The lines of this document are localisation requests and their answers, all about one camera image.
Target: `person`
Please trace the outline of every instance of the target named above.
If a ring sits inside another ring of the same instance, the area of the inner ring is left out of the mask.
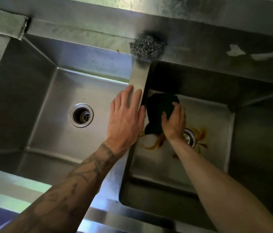
[[[96,152],[52,186],[0,233],[76,232],[103,179],[133,145],[143,129],[145,107],[139,108],[142,91],[129,95],[127,86],[112,101],[107,139]],[[272,232],[273,216],[246,188],[200,156],[183,139],[184,108],[174,103],[163,132],[180,158],[199,199],[218,232]]]

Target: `drain ring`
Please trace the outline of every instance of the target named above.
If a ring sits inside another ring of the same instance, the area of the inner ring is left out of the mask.
[[[92,108],[84,103],[77,104],[71,109],[69,119],[75,127],[86,127],[93,119]]]
[[[197,140],[196,140],[196,136],[193,133],[192,130],[185,128],[185,132],[184,132],[184,138],[187,141],[187,143],[193,148],[195,149],[197,146]]]

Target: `white residue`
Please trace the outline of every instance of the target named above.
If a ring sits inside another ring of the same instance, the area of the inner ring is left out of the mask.
[[[273,52],[262,54],[251,54],[251,57],[256,61],[266,61],[269,58],[273,58]]]
[[[227,55],[229,56],[239,56],[239,55],[245,55],[246,52],[241,50],[241,48],[238,45],[230,44],[230,51],[227,51]]]

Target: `double basin sink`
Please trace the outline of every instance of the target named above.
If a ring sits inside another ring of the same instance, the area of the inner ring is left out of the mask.
[[[10,40],[0,62],[0,170],[59,181],[105,139],[109,104],[136,64],[130,54],[91,46],[30,35]],[[195,150],[273,214],[273,83],[165,61],[154,61],[145,72],[142,103],[153,93],[176,94]],[[71,123],[71,110],[81,103],[92,109],[92,121],[79,128]],[[141,133],[96,198],[215,230],[162,134]],[[92,207],[109,211],[95,202]]]

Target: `dark green cloth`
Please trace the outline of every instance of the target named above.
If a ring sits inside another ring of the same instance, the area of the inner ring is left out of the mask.
[[[162,112],[166,112],[167,119],[169,119],[174,110],[172,102],[180,103],[177,96],[173,94],[155,93],[147,98],[146,107],[149,124],[145,128],[145,135],[162,133]]]

